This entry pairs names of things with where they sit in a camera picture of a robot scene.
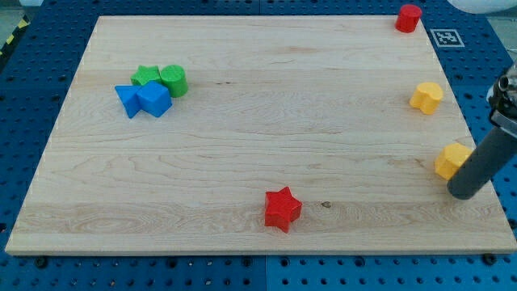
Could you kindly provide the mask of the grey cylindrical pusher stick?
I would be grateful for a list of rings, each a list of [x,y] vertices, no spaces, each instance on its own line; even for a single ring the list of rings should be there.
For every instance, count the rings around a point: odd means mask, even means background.
[[[474,197],[516,155],[516,133],[493,127],[447,182],[459,200]]]

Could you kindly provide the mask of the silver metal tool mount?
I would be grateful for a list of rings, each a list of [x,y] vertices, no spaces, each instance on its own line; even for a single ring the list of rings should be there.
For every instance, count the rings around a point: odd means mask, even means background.
[[[496,79],[487,91],[491,107],[490,122],[512,137],[516,137],[516,61]]]

